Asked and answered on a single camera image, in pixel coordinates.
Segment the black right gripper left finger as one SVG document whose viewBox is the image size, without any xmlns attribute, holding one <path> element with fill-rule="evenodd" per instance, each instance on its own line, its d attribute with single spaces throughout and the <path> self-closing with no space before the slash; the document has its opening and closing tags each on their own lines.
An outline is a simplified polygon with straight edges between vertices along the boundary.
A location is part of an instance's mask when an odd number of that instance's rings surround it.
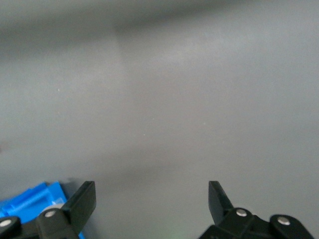
<svg viewBox="0 0 319 239">
<path fill-rule="evenodd" d="M 77 239 L 96 207 L 95 182 L 86 181 L 61 208 L 49 208 L 28 223 L 0 220 L 2 239 Z"/>
</svg>

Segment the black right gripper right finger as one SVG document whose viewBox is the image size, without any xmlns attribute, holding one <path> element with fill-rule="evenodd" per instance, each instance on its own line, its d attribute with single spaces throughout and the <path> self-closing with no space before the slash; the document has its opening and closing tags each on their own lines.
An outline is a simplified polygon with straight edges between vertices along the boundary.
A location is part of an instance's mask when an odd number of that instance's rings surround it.
<svg viewBox="0 0 319 239">
<path fill-rule="evenodd" d="M 235 208 L 218 181 L 210 181 L 208 205 L 214 221 L 201 239 L 312 239 L 296 218 L 272 215 L 269 221 L 244 208 Z"/>
</svg>

